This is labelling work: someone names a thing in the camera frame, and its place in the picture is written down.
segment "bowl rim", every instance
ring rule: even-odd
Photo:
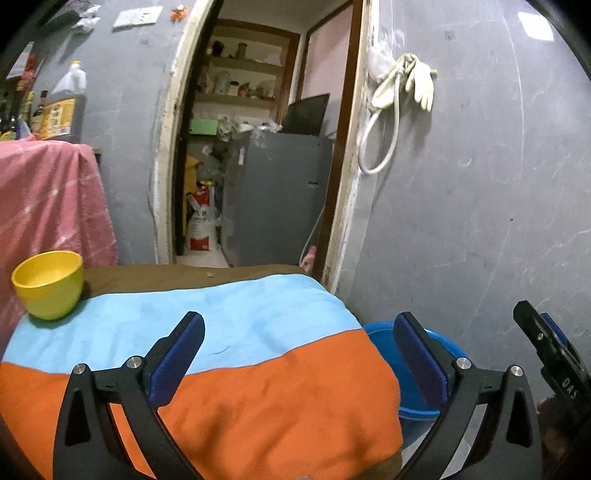
[[[55,254],[56,252],[73,254],[78,259],[78,263],[76,265],[76,268],[72,269],[66,275],[64,275],[64,278],[69,277],[70,275],[72,275],[76,270],[78,270],[82,266],[82,256],[80,254],[73,252],[71,250],[50,250],[49,252],[43,252],[42,254],[33,255],[32,257],[29,257],[26,260],[24,260],[23,262],[19,263],[18,266],[14,270],[12,270],[12,274],[10,275],[10,279],[12,281],[12,284],[18,288],[39,288],[39,287],[45,287],[47,285],[51,285],[52,283],[59,281],[59,280],[56,280],[56,281],[51,281],[51,282],[46,282],[46,283],[39,283],[36,285],[24,285],[24,284],[16,281],[16,274],[17,274],[18,270],[20,270],[21,267],[24,267],[26,264],[33,261],[33,259],[35,259],[35,258],[43,257],[45,255]]]

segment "red and white sack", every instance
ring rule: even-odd
[[[197,184],[197,191],[187,195],[194,210],[187,227],[189,250],[217,250],[213,186]]]

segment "yellow bowl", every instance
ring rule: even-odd
[[[57,320],[70,313],[82,294],[82,257],[58,250],[35,255],[14,269],[12,284],[29,313]]]

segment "white switch panel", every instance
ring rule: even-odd
[[[134,8],[119,14],[113,28],[134,27],[136,25],[155,24],[162,13],[162,5],[158,7]]]

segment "blue gripper pad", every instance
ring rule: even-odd
[[[183,322],[188,323],[182,331],[179,331],[182,329]],[[170,345],[168,351],[161,352],[162,347],[167,347],[174,336],[176,340]],[[144,385],[148,385],[146,395],[152,408],[164,407],[170,403],[204,339],[203,317],[196,312],[188,312],[168,337],[158,340],[152,347],[146,356],[148,366],[151,359],[157,361],[155,357],[158,356],[159,350],[164,355],[151,375],[148,373],[144,378]]]
[[[394,320],[394,341],[427,404],[444,410],[449,401],[447,376],[403,313]]]
[[[564,346],[567,346],[569,344],[569,339],[566,338],[566,335],[563,333],[562,330],[560,330],[560,327],[556,325],[556,322],[552,320],[552,317],[547,313],[541,313],[540,316],[544,319],[546,324],[554,332],[558,341],[562,343]]]

